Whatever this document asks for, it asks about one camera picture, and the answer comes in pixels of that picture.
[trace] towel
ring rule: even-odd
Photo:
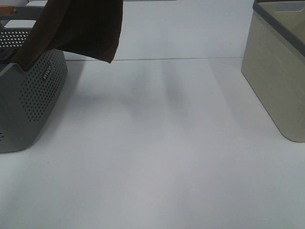
[[[122,28],[123,0],[48,0],[11,62],[27,71],[59,49],[111,63]]]

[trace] white surface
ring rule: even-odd
[[[115,59],[243,57],[252,4],[253,0],[125,2]],[[66,59],[90,60],[72,53],[66,53]]]
[[[0,228],[303,229],[305,145],[241,61],[68,62],[36,144],[0,156]]]

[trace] gray plastic basket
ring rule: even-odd
[[[2,20],[36,20],[43,8],[15,7]],[[0,25],[0,52],[18,48],[31,29]],[[62,51],[43,54],[27,72],[10,63],[0,72],[0,153],[29,147],[52,112],[67,76]]]

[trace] basket handle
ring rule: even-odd
[[[0,6],[0,21],[6,20],[33,20],[36,21],[43,6]]]

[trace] brown handle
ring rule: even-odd
[[[0,6],[0,15],[10,15],[13,14],[13,7],[11,5]]]

